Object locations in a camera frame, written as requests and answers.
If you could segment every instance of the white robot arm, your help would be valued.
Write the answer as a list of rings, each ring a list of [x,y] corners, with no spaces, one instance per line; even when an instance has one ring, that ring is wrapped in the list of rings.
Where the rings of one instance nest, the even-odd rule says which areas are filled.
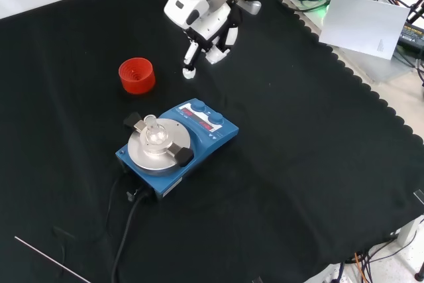
[[[194,77],[194,64],[201,52],[212,64],[222,60],[237,38],[240,8],[255,15],[260,6],[259,1],[245,0],[169,0],[165,14],[191,42],[184,58],[184,76]]]

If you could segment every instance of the power cable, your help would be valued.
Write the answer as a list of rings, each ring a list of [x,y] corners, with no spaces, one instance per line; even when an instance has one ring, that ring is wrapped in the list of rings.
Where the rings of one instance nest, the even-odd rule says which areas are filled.
[[[131,223],[133,221],[134,213],[137,210],[138,205],[143,200],[148,199],[151,195],[152,195],[151,189],[144,190],[144,191],[137,194],[136,201],[132,205],[132,208],[131,208],[130,213],[128,215],[127,224],[125,225],[124,234],[123,234],[122,239],[121,239],[121,244],[119,245],[117,255],[115,257],[115,260],[113,261],[113,267],[112,267],[112,273],[111,273],[111,283],[117,282],[116,279],[117,279],[118,265],[119,265],[119,261],[120,261],[121,256],[122,256],[122,252],[123,252],[124,247],[125,247],[125,242],[127,241],[127,236],[128,236],[129,229],[131,227]]]
[[[105,218],[105,226],[104,228],[102,228],[100,234],[92,237],[92,238],[86,238],[86,239],[79,239],[75,236],[73,236],[72,234],[66,232],[65,230],[63,230],[60,227],[57,226],[53,226],[52,227],[52,235],[53,237],[55,237],[60,244],[60,249],[62,252],[62,260],[61,260],[61,265],[65,265],[65,261],[66,261],[66,251],[67,251],[67,240],[62,240],[63,238],[71,238],[73,240],[75,240],[77,243],[82,243],[82,244],[94,244],[96,242],[98,242],[100,239],[102,239],[104,237],[104,235],[107,233],[108,236],[111,237],[111,234],[109,233],[109,219],[110,219],[110,214],[111,214],[111,207],[112,207],[112,199],[113,199],[113,195],[115,193],[116,187],[118,185],[118,183],[121,181],[121,178],[124,176],[124,174],[121,174],[118,178],[115,178],[114,182],[112,183],[111,189],[109,190],[109,200],[108,200],[108,204],[107,204],[107,212],[106,212],[106,218]],[[56,279],[59,279],[63,276],[64,273],[64,269],[61,268],[58,275],[56,276]]]
[[[373,263],[373,262],[381,261],[381,260],[384,260],[384,259],[386,259],[386,258],[391,258],[392,256],[394,256],[394,255],[398,254],[400,251],[402,251],[402,250],[404,250],[404,249],[408,248],[408,246],[410,246],[410,245],[412,244],[412,242],[415,240],[415,237],[416,237],[416,236],[417,236],[417,232],[415,232],[415,234],[414,234],[414,236],[413,236],[413,238],[412,238],[411,242],[409,242],[406,246],[404,246],[404,247],[400,248],[399,250],[397,250],[395,253],[392,253],[391,255],[385,256],[384,258],[378,258],[377,260],[369,261],[369,263]]]
[[[417,59],[417,63],[413,64],[411,61],[409,61],[409,59],[405,56],[405,54],[403,54],[397,47],[395,48],[395,51],[397,52],[397,54],[399,54],[406,62],[409,66],[411,66],[411,68],[414,68],[417,70],[418,76],[421,79],[421,81],[423,82],[423,86],[424,86],[424,70],[421,70],[419,68],[419,66],[421,65],[424,68],[424,64],[421,63],[421,57],[423,56],[423,50],[424,50],[424,46],[421,48],[419,55],[418,55],[418,59]]]

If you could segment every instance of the table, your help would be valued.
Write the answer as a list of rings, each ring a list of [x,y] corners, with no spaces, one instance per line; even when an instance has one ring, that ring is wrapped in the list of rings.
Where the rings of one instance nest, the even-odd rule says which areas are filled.
[[[424,188],[422,140],[298,18],[261,0],[231,55],[201,60],[188,82],[187,39],[166,20],[166,1],[66,0],[0,22],[3,281],[55,275],[14,235],[59,258],[51,226],[76,237],[100,228],[127,114],[193,97],[240,134],[167,200],[141,209],[125,281],[304,282],[421,214],[412,193]],[[120,88],[117,69],[134,56],[154,65],[148,95]],[[76,243],[69,267],[106,282],[128,209],[117,196],[113,239]]]

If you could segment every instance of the red cup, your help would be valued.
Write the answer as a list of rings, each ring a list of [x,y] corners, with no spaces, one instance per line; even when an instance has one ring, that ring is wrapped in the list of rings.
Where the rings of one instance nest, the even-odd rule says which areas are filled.
[[[132,58],[122,63],[119,77],[125,91],[130,94],[147,93],[156,83],[153,65],[144,58]]]

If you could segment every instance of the white floor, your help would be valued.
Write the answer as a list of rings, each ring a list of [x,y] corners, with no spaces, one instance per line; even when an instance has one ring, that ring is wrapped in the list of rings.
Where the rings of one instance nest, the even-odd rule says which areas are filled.
[[[407,4],[412,4],[416,0],[403,0]],[[300,14],[301,19],[305,21],[313,32],[320,33],[317,25],[312,23],[305,15]],[[421,20],[419,27],[424,28],[424,19]],[[348,59],[341,50],[335,48],[335,52],[339,58],[343,60],[348,67],[352,68],[355,73],[362,77],[365,83],[368,83],[372,89],[378,92],[382,99],[385,99],[390,107],[393,107],[399,116],[403,117],[405,123],[409,125],[415,134],[424,139],[424,98],[423,88],[418,75],[411,70],[410,73],[396,78],[387,83],[374,83],[371,81],[363,70],[358,66],[356,61]],[[401,247],[393,242],[391,245],[381,250],[374,259],[382,258],[396,252]],[[414,283],[414,274],[421,268],[424,262],[424,223],[420,224],[417,230],[417,236],[414,242],[404,249],[402,252],[392,258],[373,262],[371,264],[372,278],[374,283],[379,282],[402,282]],[[334,273],[326,279],[330,282],[332,278],[336,278],[338,268]],[[342,282],[359,283],[360,274],[355,264],[348,265],[345,268]]]

